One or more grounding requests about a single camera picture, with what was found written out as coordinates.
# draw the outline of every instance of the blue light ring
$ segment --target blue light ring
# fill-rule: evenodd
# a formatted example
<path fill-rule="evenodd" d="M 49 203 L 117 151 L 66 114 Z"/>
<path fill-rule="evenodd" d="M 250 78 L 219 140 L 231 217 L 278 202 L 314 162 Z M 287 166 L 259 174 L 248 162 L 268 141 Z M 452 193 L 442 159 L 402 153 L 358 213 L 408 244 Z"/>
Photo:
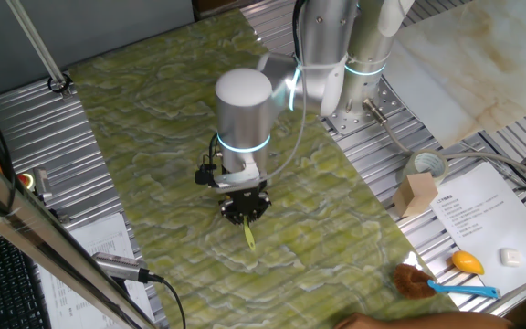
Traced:
<path fill-rule="evenodd" d="M 223 147 L 225 147 L 229 151 L 233 151 L 233 152 L 237 152 L 237 153 L 251 153 L 251 152 L 258 151 L 258 150 L 262 149 L 263 147 L 265 147 L 269 143 L 269 141 L 271 140 L 271 135 L 270 135 L 267 138 L 267 140 L 265 140 L 265 142 L 261 143 L 258 146 L 245 148 L 245 149 L 239 149 L 239 148 L 236 148 L 236 147 L 233 147 L 233 146 L 226 145 L 225 142 L 223 142 L 222 138 L 220 138 L 219 134 L 217 134 L 216 136 L 218 137 L 218 142 L 221 145 L 223 145 Z"/>
<path fill-rule="evenodd" d="M 296 69 L 295 73 L 293 73 L 293 79 L 291 80 L 291 92 L 289 93 L 289 109 L 293 111 L 293 102 L 296 98 L 296 89 L 298 88 L 298 80 L 300 79 L 300 70 Z"/>
<path fill-rule="evenodd" d="M 383 65 L 382 68 L 376 70 L 375 72 L 368 72 L 368 73 L 364 73 L 364 72 L 356 71 L 356 70 L 354 70 L 354 69 L 349 68 L 348 65 L 345 65 L 344 67 L 345 67 L 349 72 L 351 72 L 351 73 L 353 73 L 353 74 L 356 74 L 356 75 L 364 75 L 364 76 L 370 76 L 370 75 L 375 75 L 375 74 L 377 74 L 377 73 L 380 73 L 382 70 L 384 70 L 384 67 L 385 67 L 385 66 L 386 66 L 386 64 Z"/>

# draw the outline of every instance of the brush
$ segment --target brush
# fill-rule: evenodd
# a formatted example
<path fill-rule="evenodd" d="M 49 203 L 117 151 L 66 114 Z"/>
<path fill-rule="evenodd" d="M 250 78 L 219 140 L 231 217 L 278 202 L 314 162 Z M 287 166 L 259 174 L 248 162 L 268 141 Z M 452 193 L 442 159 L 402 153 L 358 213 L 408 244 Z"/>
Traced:
<path fill-rule="evenodd" d="M 394 286 L 410 300 L 433 297 L 437 292 L 461 292 L 499 299 L 500 291 L 493 287 L 442 286 L 432 277 L 407 264 L 399 264 L 394 270 Z"/>

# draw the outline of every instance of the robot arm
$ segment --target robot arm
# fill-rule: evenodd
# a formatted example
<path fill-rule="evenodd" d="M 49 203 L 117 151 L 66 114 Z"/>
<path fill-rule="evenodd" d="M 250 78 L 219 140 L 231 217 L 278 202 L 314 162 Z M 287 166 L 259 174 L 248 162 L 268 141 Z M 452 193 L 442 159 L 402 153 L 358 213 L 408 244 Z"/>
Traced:
<path fill-rule="evenodd" d="M 268 143 L 275 119 L 286 108 L 320 116 L 360 116 L 374 109 L 378 81 L 411 4 L 413 0 L 298 0 L 295 58 L 268 53 L 257 69 L 234 69 L 220 77 L 218 133 L 213 138 L 220 146 L 222 175 L 214 177 L 214 168 L 203 164 L 196 177 L 209 175 L 202 182 L 229 196 L 221 203 L 226 218 L 250 223 L 270 205 L 264 189 L 283 166 L 268 175 Z"/>

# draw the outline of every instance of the table surface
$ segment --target table surface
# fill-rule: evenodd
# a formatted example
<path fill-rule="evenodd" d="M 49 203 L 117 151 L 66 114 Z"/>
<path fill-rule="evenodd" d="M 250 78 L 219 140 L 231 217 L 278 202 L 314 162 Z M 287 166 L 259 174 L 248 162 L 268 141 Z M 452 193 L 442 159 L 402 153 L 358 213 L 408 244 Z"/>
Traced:
<path fill-rule="evenodd" d="M 459 4 L 458 0 L 417 0 L 404 24 L 411 24 Z M 289 48 L 292 6 L 292 0 L 268 0 L 245 8 L 243 13 L 269 49 L 290 53 L 293 49 L 293 46 Z M 72 220 L 68 229 L 122 211 L 121 201 L 76 89 L 71 87 L 74 96 L 63 100 L 49 91 L 46 83 L 47 80 L 37 81 L 0 96 L 0 123 L 10 144 L 16 171 L 21 172 L 37 165 L 46 167 L 54 192 L 49 204 L 70 215 Z M 414 150 L 439 148 L 426 128 L 403 107 L 391 109 L 387 116 L 401 140 Z M 377 198 L 384 203 L 437 279 L 444 283 L 476 283 L 477 278 L 445 265 L 445 254 L 456 246 L 431 212 L 410 220 L 401 220 L 394 213 L 390 197 L 397 186 L 395 173 L 403 168 L 406 159 L 390 144 L 384 132 L 373 124 L 364 124 L 356 133 L 340 136 L 327 122 L 322 121 L 322 124 Z M 478 150 L 496 150 L 521 159 L 526 155 L 526 118 L 490 137 L 478 134 L 464 143 Z M 462 145 L 456 145 L 450 151 L 464 149 Z M 452 175 L 461 175 L 478 162 L 469 159 L 453 161 Z M 142 254 L 132 234 L 131 224 L 129 221 L 126 224 L 135 256 L 140 259 Z M 147 292 L 156 319 L 164 324 L 162 305 L 151 284 L 147 285 Z M 526 298 L 526 286 L 504 296 L 500 302 L 480 297 L 452 297 L 463 311 L 504 314 Z"/>
<path fill-rule="evenodd" d="M 265 52 L 233 11 L 70 69 L 143 257 L 176 287 L 189 325 L 332 328 L 355 311 L 455 310 L 443 294 L 409 301 L 396 291 L 395 266 L 414 250 L 313 114 L 268 182 L 273 205 L 251 225 L 256 250 L 220 215 L 224 196 L 195 184 L 196 157 L 216 131 L 218 77 Z M 300 121 L 299 111 L 278 117 L 268 169 L 287 161 Z"/>

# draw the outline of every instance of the white eraser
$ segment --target white eraser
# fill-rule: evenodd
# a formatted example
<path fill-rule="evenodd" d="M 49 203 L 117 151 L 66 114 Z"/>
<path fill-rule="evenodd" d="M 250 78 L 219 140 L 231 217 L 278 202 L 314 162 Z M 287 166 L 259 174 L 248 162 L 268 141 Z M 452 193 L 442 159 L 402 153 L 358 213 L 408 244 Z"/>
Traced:
<path fill-rule="evenodd" d="M 500 250 L 500 262 L 504 266 L 520 267 L 522 264 L 522 256 L 518 250 L 503 248 Z"/>

